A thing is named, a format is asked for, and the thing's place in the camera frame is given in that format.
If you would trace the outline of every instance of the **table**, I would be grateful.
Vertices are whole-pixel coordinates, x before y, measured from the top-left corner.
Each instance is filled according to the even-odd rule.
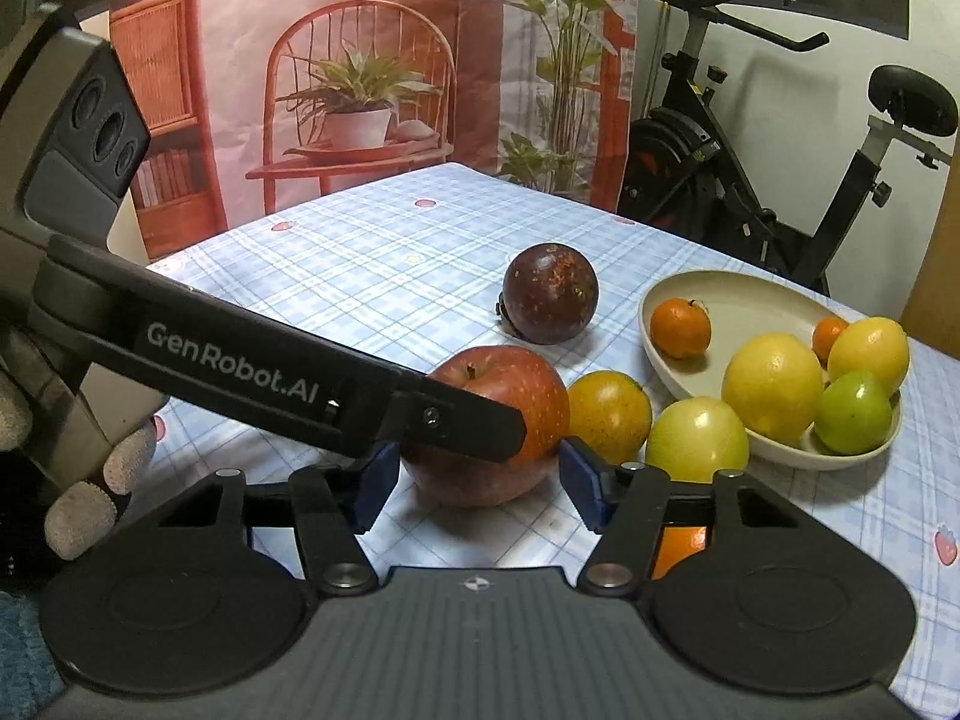
[[[467,346],[518,343],[493,307],[507,264],[530,245],[582,251],[600,303],[581,338],[539,348],[569,384],[589,370],[635,377],[655,413],[672,398],[640,345],[637,305],[683,269],[760,271],[615,215],[446,164],[342,191],[230,230],[152,265],[161,274],[309,332],[429,371]],[[852,310],[809,293],[847,319]],[[911,344],[904,427],[889,457],[832,473],[752,460],[750,471],[893,570],[919,622],[894,690],[930,718],[960,709],[960,364]],[[320,450],[171,402],[166,435],[130,517],[221,467],[251,483],[335,461]],[[257,549],[298,575],[292,534],[262,529]],[[401,474],[361,537],[381,574],[390,565],[560,565],[573,579],[597,541],[556,477],[498,509],[437,507]]]

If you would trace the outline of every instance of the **yellow-green fruit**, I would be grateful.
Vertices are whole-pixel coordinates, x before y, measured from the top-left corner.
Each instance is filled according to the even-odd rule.
[[[615,466],[637,459],[653,421],[650,399],[640,384],[626,373],[594,370],[567,392],[570,435]]]
[[[795,445],[813,423],[823,393],[817,355],[788,333],[757,336],[741,346],[721,389],[744,425],[786,445]]]
[[[720,469],[747,467],[750,440],[722,400],[691,397],[667,406],[656,418],[644,459],[675,482],[709,484]]]
[[[870,317],[853,322],[834,341],[827,375],[835,382],[853,370],[869,370],[880,379],[887,397],[904,384],[910,367],[910,343],[893,319]]]

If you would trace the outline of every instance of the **checkered tablecloth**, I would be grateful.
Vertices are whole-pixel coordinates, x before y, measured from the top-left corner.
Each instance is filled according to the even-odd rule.
[[[393,362],[432,370],[468,346],[517,343],[493,307],[507,264],[530,245],[582,251],[600,304],[581,338],[538,348],[570,383],[615,368],[670,395],[640,344],[637,305],[683,269],[753,271],[699,245],[596,209],[444,165],[342,191],[263,218],[152,267],[210,295]],[[817,298],[848,319],[856,312]],[[888,458],[817,474],[753,460],[750,471],[887,565],[919,611],[894,690],[930,718],[960,709],[960,365],[920,343],[904,385],[904,427]],[[166,435],[133,510],[151,508],[221,467],[251,483],[286,478],[320,451],[172,402]],[[406,474],[361,541],[373,565],[560,565],[572,579],[597,541],[555,477],[498,509],[460,512],[424,499]],[[291,533],[258,549],[299,573]]]

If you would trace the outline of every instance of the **fruit bowl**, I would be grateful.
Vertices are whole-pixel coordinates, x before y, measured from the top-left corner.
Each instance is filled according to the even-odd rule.
[[[664,300],[700,300],[707,307],[712,339],[707,353],[696,360],[671,360],[661,355],[650,340],[650,314]],[[643,348],[676,399],[695,395],[720,397],[724,372],[733,354],[764,333],[789,333],[804,344],[810,343],[813,328],[832,311],[816,300],[789,287],[764,278],[732,271],[685,271],[656,283],[640,303],[640,333]],[[824,384],[827,372],[824,371]],[[891,400],[894,419],[883,445],[862,455],[836,455],[817,439],[812,426],[798,445],[789,446],[747,429],[752,454],[794,469],[838,470],[865,463],[885,452],[901,429],[899,391]]]

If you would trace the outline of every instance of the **chair backrest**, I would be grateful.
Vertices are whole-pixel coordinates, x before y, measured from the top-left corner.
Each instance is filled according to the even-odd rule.
[[[424,76],[438,94],[420,93],[400,105],[400,121],[419,119],[440,138],[448,138],[453,52],[443,33],[424,14],[383,0],[335,2],[308,13],[280,36],[267,61],[263,111],[263,164],[271,165],[283,148],[305,146],[320,134],[323,115],[310,116],[304,105],[277,101],[309,89],[310,62],[343,60],[344,44],[362,55],[400,57],[408,70]]]

